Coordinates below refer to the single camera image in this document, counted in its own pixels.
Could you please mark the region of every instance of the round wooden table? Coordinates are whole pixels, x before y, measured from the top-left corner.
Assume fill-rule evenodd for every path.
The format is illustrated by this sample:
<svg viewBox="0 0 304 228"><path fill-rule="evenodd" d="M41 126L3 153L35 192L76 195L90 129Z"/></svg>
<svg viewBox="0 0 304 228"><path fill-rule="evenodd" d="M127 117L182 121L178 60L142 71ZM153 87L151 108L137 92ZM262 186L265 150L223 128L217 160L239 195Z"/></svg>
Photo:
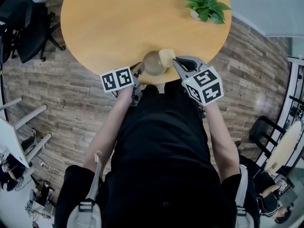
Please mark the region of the round wooden table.
<svg viewBox="0 0 304 228"><path fill-rule="evenodd" d="M265 170L274 175L283 165L286 165L289 157L292 155L296 143L301 133L301 122L295 122L282 137L281 141L272 152Z"/></svg>
<svg viewBox="0 0 304 228"><path fill-rule="evenodd" d="M230 6L229 0L218 0ZM64 0L61 28L73 56L100 75L133 66L146 53L164 48L177 56L194 56L208 63L222 48L231 26L231 11L224 11L225 24L196 21L185 0ZM171 67L161 76L146 73L143 84L178 79Z"/></svg>

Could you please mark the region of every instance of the white plant pot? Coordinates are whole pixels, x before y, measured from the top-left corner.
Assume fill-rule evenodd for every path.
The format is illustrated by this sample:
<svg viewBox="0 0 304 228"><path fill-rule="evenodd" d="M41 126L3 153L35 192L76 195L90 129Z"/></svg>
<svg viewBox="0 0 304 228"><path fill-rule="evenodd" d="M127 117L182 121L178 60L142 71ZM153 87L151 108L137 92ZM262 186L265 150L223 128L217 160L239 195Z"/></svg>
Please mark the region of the white plant pot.
<svg viewBox="0 0 304 228"><path fill-rule="evenodd" d="M195 20L200 20L199 14L198 14L197 11L191 9L191 10L190 10L190 15L191 15L191 17L192 17L193 19L195 19Z"/></svg>

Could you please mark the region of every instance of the black stool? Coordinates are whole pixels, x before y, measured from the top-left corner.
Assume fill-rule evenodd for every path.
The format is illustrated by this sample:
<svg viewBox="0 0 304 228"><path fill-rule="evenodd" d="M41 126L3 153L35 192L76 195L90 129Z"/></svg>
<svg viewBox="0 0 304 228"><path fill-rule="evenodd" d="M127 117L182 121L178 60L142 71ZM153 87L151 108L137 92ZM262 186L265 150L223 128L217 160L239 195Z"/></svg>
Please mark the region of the black stool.
<svg viewBox="0 0 304 228"><path fill-rule="evenodd" d="M271 156L271 152L266 148L265 145L263 145L260 140L262 137L265 137L269 142L271 142L274 146L277 146L277 142L273 140L268 134L267 130L269 126L275 128L278 130L281 134L285 134L286 130L281 128L279 125L271 121L269 118L266 116L261 116L259 117L256 122L253 124L252 128L250 129L249 132L249 140L252 143L255 143L261 151L264 152L265 156L269 159Z"/></svg>

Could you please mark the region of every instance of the potted plant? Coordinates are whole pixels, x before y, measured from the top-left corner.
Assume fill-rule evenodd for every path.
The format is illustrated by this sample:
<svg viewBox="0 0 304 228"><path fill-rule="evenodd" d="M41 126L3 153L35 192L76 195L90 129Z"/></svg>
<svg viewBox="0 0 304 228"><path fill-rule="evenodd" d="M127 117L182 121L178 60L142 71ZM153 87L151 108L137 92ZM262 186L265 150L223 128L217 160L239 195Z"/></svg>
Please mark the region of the potted plant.
<svg viewBox="0 0 304 228"><path fill-rule="evenodd" d="M218 0L187 0L186 8L190 8L191 16L196 20L206 22L210 19L213 23L224 24L224 10L231 8Z"/></svg>

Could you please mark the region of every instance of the black hair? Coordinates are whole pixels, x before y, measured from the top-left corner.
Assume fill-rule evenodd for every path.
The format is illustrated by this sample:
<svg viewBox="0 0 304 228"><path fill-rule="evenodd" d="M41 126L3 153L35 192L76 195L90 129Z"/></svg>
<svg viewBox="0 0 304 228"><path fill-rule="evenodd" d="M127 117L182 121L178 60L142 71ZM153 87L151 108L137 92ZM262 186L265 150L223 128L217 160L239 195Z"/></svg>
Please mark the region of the black hair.
<svg viewBox="0 0 304 228"><path fill-rule="evenodd" d="M290 216L291 216L291 210L287 209L287 212L285 213L285 215L283 217L276 218L275 222L277 224L283 224L285 221L287 221L289 219Z"/></svg>

